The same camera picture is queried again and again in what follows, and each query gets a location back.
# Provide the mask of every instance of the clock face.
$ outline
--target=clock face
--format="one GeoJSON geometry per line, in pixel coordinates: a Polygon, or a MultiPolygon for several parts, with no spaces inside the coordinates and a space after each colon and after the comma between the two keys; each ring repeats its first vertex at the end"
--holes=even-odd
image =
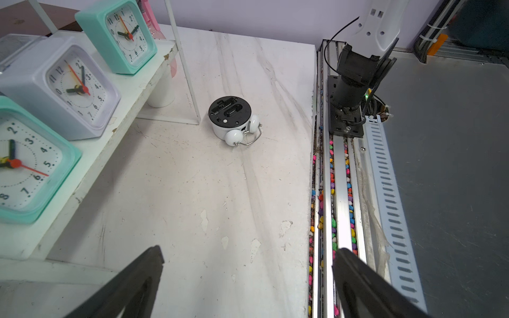
{"type": "Polygon", "coordinates": [[[62,161],[62,151],[20,122],[0,112],[0,208],[30,204],[62,161]]]}
{"type": "Polygon", "coordinates": [[[129,5],[124,5],[109,14],[106,17],[106,27],[131,65],[136,65],[148,52],[145,35],[129,5]]]}
{"type": "Polygon", "coordinates": [[[89,124],[94,125],[107,103],[107,90],[90,71],[80,52],[71,47],[48,70],[46,80],[52,92],[78,113],[89,124]]]}

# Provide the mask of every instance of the alarm clock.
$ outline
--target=alarm clock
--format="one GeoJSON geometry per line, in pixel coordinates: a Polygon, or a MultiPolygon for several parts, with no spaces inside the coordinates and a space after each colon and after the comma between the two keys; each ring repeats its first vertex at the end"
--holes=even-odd
{"type": "Polygon", "coordinates": [[[34,222],[80,157],[71,143],[0,96],[0,219],[34,222]]]}
{"type": "Polygon", "coordinates": [[[0,92],[68,140],[101,136],[120,100],[73,37],[40,40],[2,68],[0,92]]]}
{"type": "Polygon", "coordinates": [[[214,134],[228,146],[248,146],[262,135],[260,119],[251,113],[251,106],[240,97],[225,96],[216,99],[209,107],[209,119],[214,134]],[[257,130],[260,133],[253,141],[242,142],[245,134],[254,134],[257,130]]]}
{"type": "Polygon", "coordinates": [[[115,73],[134,74],[157,52],[134,0],[96,1],[74,17],[115,73]]]}

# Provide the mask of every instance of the white alarm clock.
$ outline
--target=white alarm clock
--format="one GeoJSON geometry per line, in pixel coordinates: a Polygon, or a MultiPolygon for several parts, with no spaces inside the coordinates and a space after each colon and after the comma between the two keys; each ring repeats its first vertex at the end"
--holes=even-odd
{"type": "Polygon", "coordinates": [[[0,92],[67,140],[102,135],[120,100],[73,37],[40,40],[3,68],[0,92]]]}

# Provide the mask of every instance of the red second hand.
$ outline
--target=red second hand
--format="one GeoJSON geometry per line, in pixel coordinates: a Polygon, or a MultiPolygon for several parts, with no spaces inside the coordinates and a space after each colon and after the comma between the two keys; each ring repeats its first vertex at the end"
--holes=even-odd
{"type": "Polygon", "coordinates": [[[45,174],[43,172],[37,171],[35,169],[29,168],[29,167],[23,165],[23,163],[19,159],[13,159],[13,160],[7,159],[7,161],[11,164],[11,167],[14,168],[14,169],[22,167],[22,168],[28,169],[30,171],[37,172],[38,174],[42,174],[45,177],[49,177],[49,175],[47,175],[47,174],[45,174]]]}

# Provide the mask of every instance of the metal handle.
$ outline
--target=metal handle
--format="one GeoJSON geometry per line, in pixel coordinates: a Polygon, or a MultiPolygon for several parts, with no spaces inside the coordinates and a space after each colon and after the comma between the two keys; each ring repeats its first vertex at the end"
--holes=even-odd
{"type": "MultiPolygon", "coordinates": [[[[234,145],[243,144],[244,146],[248,146],[248,145],[252,144],[253,142],[257,141],[258,138],[260,138],[260,136],[262,135],[262,128],[261,128],[261,126],[262,126],[262,124],[258,124],[258,131],[260,132],[260,134],[253,141],[251,141],[249,143],[235,142],[234,145]]],[[[244,134],[247,134],[249,132],[250,132],[249,130],[244,131],[244,134]]]]}

